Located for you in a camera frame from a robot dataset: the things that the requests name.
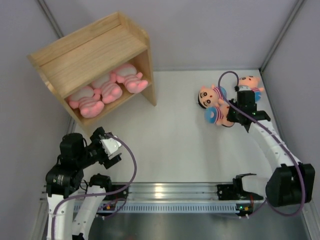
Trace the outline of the boy plush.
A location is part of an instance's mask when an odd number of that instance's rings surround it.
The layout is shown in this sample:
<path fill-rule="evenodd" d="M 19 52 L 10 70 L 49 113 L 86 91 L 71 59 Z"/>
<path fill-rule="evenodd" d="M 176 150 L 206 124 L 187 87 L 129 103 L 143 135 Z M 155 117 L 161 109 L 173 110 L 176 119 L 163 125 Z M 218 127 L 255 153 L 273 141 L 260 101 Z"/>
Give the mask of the boy plush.
<path fill-rule="evenodd" d="M 206 104 L 204 112 L 204 119 L 210 124 L 216 124 L 217 126 L 224 126 L 231 128 L 234 126 L 234 122 L 227 120 L 227 115 L 230 109 L 230 105 L 224 100 L 220 103 Z"/>
<path fill-rule="evenodd" d="M 227 97 L 227 91 L 223 87 L 218 88 L 212 84 L 211 87 L 202 86 L 200 88 L 197 102 L 203 109 L 218 107 L 225 102 L 224 97 Z"/>
<path fill-rule="evenodd" d="M 258 102 L 262 97 L 262 93 L 265 91 L 263 87 L 259 87 L 260 81 L 260 77 L 248 75 L 240 77 L 238 85 L 250 88 L 255 94 L 255 101 Z"/>

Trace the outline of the pink striped plush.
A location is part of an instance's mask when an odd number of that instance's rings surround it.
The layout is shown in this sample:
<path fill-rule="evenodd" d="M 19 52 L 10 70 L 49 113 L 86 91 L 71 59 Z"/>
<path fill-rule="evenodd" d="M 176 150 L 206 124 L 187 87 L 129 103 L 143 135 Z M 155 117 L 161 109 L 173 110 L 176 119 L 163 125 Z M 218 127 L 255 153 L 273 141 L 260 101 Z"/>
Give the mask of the pink striped plush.
<path fill-rule="evenodd" d="M 142 79 L 143 74 L 130 63 L 124 63 L 111 71 L 116 82 L 123 84 L 126 90 L 132 94 L 142 92 L 148 85 L 148 81 Z"/>
<path fill-rule="evenodd" d="M 94 80 L 91 86 L 96 94 L 101 95 L 104 104 L 110 104 L 116 101 L 123 94 L 123 90 L 117 84 L 114 73 L 107 73 L 99 79 Z"/>
<path fill-rule="evenodd" d="M 67 102 L 73 110 L 79 109 L 80 115 L 87 119 L 99 115 L 105 106 L 101 101 L 101 95 L 95 93 L 90 86 L 85 86 L 68 96 Z"/>

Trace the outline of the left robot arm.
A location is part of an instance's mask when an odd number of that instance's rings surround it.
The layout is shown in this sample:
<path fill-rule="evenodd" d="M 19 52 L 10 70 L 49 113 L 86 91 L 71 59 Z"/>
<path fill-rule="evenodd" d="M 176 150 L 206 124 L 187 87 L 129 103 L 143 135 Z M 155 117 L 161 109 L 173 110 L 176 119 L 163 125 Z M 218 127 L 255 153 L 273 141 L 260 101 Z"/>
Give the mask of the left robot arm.
<path fill-rule="evenodd" d="M 103 200 L 109 199 L 115 187 L 111 178 L 100 173 L 86 184 L 83 202 L 73 216 L 75 196 L 81 188 L 84 169 L 99 163 L 109 169 L 119 161 L 116 151 L 122 144 L 112 133 L 97 128 L 87 143 L 80 133 L 69 133 L 62 138 L 56 164 L 46 174 L 48 202 L 48 240 L 87 240 Z"/>

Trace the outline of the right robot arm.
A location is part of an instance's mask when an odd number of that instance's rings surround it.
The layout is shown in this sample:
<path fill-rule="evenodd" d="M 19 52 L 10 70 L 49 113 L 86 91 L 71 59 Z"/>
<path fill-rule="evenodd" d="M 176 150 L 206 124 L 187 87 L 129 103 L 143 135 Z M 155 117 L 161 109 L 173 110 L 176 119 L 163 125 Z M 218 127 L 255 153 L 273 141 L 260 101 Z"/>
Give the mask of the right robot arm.
<path fill-rule="evenodd" d="M 259 177 L 249 173 L 233 186 L 235 196 L 246 198 L 251 193 L 263 196 L 273 207 L 308 203 L 312 199 L 315 169 L 295 157 L 275 131 L 271 118 L 258 110 L 255 93 L 247 86 L 229 101 L 227 120 L 242 125 L 255 140 L 268 160 L 272 174 Z"/>

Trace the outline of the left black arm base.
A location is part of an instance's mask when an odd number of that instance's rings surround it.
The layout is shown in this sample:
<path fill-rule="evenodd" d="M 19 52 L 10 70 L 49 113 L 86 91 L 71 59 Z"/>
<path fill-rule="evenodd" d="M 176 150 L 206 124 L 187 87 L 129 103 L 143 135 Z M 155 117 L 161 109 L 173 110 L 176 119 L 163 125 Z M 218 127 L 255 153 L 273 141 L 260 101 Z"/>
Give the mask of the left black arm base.
<path fill-rule="evenodd" d="M 125 186 L 125 184 L 112 184 L 109 186 L 106 190 L 107 193 L 109 192 L 116 192 L 115 194 L 106 195 L 104 197 L 105 201 L 112 201 L 117 199 L 127 199 L 129 195 L 129 188 L 119 191 L 119 189 L 122 189 Z"/>

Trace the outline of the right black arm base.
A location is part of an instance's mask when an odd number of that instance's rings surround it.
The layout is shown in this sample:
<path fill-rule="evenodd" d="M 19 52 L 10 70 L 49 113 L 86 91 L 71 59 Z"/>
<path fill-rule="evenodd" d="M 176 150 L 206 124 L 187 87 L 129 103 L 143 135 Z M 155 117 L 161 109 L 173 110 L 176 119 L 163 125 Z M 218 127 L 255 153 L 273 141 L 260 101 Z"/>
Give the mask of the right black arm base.
<path fill-rule="evenodd" d="M 256 174 L 247 173 L 236 175 L 232 179 L 232 183 L 218 184 L 217 196 L 220 201 L 231 201 L 231 200 L 253 200 L 261 201 L 264 198 L 256 193 L 248 192 L 243 189 L 242 178 L 247 176 L 255 176 Z"/>

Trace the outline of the wooden two-tier shelf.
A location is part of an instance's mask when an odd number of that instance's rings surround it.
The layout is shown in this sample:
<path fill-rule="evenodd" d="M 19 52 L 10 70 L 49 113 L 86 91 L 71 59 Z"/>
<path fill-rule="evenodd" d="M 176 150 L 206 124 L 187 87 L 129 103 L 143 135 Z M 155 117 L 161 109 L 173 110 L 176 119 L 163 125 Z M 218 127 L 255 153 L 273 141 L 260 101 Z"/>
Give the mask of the wooden two-tier shelf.
<path fill-rule="evenodd" d="M 50 92 L 87 135 L 92 125 L 127 102 L 123 95 L 95 118 L 73 110 L 67 97 L 125 63 L 134 65 L 148 81 L 142 95 L 156 106 L 153 63 L 148 33 L 120 11 L 101 18 L 27 56 Z"/>

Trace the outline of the aluminium mounting rail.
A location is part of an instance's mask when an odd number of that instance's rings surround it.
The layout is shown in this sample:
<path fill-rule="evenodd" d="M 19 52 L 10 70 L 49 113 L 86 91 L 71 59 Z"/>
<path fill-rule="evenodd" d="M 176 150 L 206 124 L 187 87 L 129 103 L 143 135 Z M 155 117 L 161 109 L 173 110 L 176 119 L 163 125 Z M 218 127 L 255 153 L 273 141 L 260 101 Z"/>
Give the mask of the aluminium mounting rail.
<path fill-rule="evenodd" d="M 135 182 L 128 187 L 129 202 L 239 202 L 249 200 L 219 200 L 218 184 L 231 182 Z"/>

